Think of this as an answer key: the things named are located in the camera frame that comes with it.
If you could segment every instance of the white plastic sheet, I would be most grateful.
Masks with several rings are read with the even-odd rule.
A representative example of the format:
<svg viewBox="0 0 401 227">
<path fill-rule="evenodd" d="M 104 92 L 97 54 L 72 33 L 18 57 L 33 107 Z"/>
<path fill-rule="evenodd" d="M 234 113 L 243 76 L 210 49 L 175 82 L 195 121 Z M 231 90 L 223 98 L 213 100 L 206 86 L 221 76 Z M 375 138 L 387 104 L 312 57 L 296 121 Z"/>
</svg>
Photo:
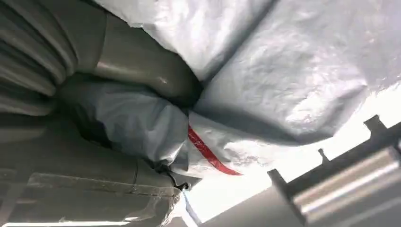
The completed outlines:
<svg viewBox="0 0 401 227">
<path fill-rule="evenodd" d="M 90 131 L 93 140 L 104 134 L 114 150 L 155 165 L 171 164 L 187 136 L 188 117 L 143 85 L 75 79 L 60 98 L 81 133 Z"/>
<path fill-rule="evenodd" d="M 143 21 L 129 19 L 135 11 L 124 4 L 133 1 L 98 2 L 143 23 L 205 81 L 189 116 L 203 145 L 184 143 L 172 164 L 180 173 L 269 170 L 279 157 L 324 146 L 344 125 L 391 112 L 401 94 L 396 0 L 159 0 Z"/>
</svg>

